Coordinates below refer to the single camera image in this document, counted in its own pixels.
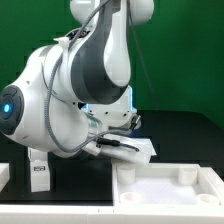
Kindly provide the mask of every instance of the cylindrical cup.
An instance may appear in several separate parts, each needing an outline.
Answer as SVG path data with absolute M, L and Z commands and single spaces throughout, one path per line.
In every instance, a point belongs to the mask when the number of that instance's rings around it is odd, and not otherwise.
M 134 193 L 134 192 L 126 192 L 120 195 L 120 202 L 121 204 L 139 204 L 142 201 L 141 194 Z
M 197 205 L 219 205 L 220 201 L 217 197 L 211 194 L 199 194 L 196 197 Z
M 197 183 L 198 170 L 194 167 L 180 167 L 178 180 L 183 185 L 194 185 Z
M 134 164 L 118 165 L 117 180 L 120 184 L 133 184 L 135 182 L 135 165 Z

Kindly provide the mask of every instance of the label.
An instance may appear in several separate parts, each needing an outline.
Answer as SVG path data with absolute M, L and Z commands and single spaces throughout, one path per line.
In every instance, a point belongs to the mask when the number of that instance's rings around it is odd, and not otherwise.
M 44 171 L 46 170 L 45 166 L 35 166 L 34 171 Z

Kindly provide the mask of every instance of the black surface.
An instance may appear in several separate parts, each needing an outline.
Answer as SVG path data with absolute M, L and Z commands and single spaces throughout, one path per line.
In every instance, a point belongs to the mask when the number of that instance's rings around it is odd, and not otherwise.
M 140 111 L 142 127 L 134 137 L 149 137 L 158 156 L 151 162 L 197 163 L 224 177 L 224 131 L 191 112 Z M 51 192 L 30 192 L 27 149 L 0 135 L 0 162 L 10 163 L 2 204 L 112 205 L 110 160 L 82 153 L 61 159 L 49 154 Z

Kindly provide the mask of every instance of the small white box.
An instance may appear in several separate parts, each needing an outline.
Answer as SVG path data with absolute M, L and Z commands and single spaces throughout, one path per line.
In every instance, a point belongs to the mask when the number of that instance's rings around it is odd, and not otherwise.
M 47 161 L 30 162 L 31 191 L 50 190 L 50 172 Z
M 9 164 L 0 163 L 0 192 L 9 181 Z

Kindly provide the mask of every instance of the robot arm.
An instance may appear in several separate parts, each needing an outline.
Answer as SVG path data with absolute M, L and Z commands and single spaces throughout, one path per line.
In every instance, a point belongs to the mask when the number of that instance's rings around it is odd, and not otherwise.
M 78 21 L 83 22 L 89 11 L 103 2 L 73 0 L 71 11 Z M 138 17 L 139 10 L 142 12 L 144 8 L 147 13 Z M 75 43 L 72 39 L 74 30 L 57 39 L 59 44 L 36 50 L 20 77 L 0 95 L 1 132 L 22 145 L 61 157 L 73 156 L 79 150 L 68 153 L 61 150 L 56 141 L 68 149 L 78 147 L 95 155 L 102 153 L 131 162 L 148 162 L 150 152 L 145 145 L 110 131 L 109 126 L 113 125 L 101 119 L 102 115 L 98 116 L 99 120 L 79 108 L 79 104 L 88 103 L 94 108 L 99 105 L 111 109 L 126 96 L 131 74 L 127 49 L 130 10 L 136 24 L 145 22 L 151 17 L 153 1 L 132 0 L 129 4 L 127 0 L 109 0 Z M 59 58 L 61 64 L 55 70 L 51 103 L 46 112 L 52 71 Z M 48 122 L 55 139 L 47 128 Z M 102 133 L 109 140 L 100 142 Z

